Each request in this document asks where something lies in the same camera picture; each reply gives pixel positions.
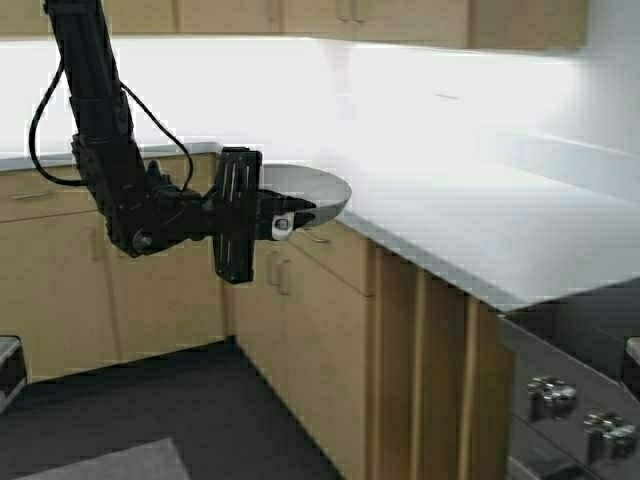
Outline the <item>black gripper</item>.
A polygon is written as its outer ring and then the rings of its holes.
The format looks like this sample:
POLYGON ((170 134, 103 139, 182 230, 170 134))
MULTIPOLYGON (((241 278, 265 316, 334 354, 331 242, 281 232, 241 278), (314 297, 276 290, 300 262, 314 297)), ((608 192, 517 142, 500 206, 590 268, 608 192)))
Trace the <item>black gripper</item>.
POLYGON ((261 166, 262 154, 256 150, 223 148, 214 185, 205 195, 214 270, 229 284, 253 281, 256 240, 286 240, 314 220, 314 214, 305 211, 314 209, 314 202, 259 190, 261 166))

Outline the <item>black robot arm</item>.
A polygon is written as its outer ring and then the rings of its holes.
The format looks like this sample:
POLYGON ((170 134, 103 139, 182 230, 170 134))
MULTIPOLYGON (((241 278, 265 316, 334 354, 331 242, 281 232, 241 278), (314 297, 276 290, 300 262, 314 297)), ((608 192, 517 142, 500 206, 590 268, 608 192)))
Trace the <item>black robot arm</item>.
POLYGON ((145 163, 129 109, 139 98, 121 82, 99 1, 46 1, 77 132, 77 180, 105 219, 111 243, 132 258, 210 238, 216 274, 231 284, 254 278, 258 241, 280 241, 316 220, 315 203, 260 186, 262 154, 224 147, 204 194, 174 184, 157 161, 145 163))

